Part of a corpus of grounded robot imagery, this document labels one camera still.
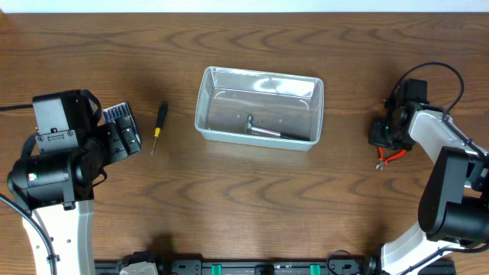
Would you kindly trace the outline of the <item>black yellow screwdriver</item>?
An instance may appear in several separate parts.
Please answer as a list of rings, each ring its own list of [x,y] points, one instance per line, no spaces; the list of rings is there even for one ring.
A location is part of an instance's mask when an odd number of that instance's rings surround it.
[[[156,150],[157,139],[158,139],[160,132],[161,132],[161,129],[164,125],[164,121],[165,121],[165,118],[167,116],[167,113],[168,113],[168,103],[163,101],[160,104],[160,107],[159,107],[158,113],[157,113],[157,120],[156,120],[155,127],[154,127],[154,142],[153,142],[153,146],[151,149],[151,155],[153,155],[155,150]]]

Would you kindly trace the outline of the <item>black handled hammer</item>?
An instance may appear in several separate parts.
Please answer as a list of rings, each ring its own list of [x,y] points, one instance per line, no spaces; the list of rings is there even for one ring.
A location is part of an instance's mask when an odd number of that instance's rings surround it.
[[[295,134],[283,133],[283,132],[279,132],[279,131],[273,131],[270,129],[260,128],[258,126],[254,126],[253,125],[253,119],[254,119],[254,117],[252,115],[249,115],[247,117],[247,120],[246,120],[245,126],[244,126],[245,134],[260,135],[260,136],[281,138],[281,139],[287,139],[287,140],[310,141],[310,139],[308,137],[299,136],[299,135],[295,135]]]

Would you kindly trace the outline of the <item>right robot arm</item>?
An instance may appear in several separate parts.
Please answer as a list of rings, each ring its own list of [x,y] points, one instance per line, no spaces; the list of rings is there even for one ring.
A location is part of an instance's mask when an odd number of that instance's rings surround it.
[[[488,249],[488,153],[453,124],[448,112],[419,100],[386,105],[369,141],[405,154],[419,144],[434,163],[419,201],[416,223],[379,255],[364,274],[418,274],[449,253]]]

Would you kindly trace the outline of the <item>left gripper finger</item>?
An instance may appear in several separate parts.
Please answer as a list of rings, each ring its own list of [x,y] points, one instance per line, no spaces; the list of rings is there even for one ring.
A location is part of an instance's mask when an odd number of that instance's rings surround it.
[[[122,142],[125,145],[128,153],[139,153],[141,151],[141,144],[136,137],[134,127],[129,117],[120,117],[116,119],[116,124],[122,135]]]
[[[124,160],[128,156],[128,152],[116,123],[110,122],[105,126],[108,160]]]

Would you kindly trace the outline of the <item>red handled cutting pliers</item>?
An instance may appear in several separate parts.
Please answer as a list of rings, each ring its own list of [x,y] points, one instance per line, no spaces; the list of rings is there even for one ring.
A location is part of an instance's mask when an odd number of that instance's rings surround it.
[[[394,160],[398,160],[401,157],[404,157],[406,155],[406,153],[407,153],[407,150],[401,150],[398,153],[395,153],[395,154],[387,157],[384,153],[384,149],[382,147],[377,147],[378,159],[377,159],[377,164],[376,164],[375,170],[376,171],[382,171],[385,168],[385,166],[387,166],[390,162],[392,162]]]

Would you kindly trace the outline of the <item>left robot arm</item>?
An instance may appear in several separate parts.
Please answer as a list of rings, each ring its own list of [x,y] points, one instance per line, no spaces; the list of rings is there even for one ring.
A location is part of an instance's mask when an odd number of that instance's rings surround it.
[[[87,118],[40,117],[32,141],[8,175],[9,203],[20,212],[39,274],[94,274],[94,188],[105,167],[140,151],[130,118],[103,125]]]

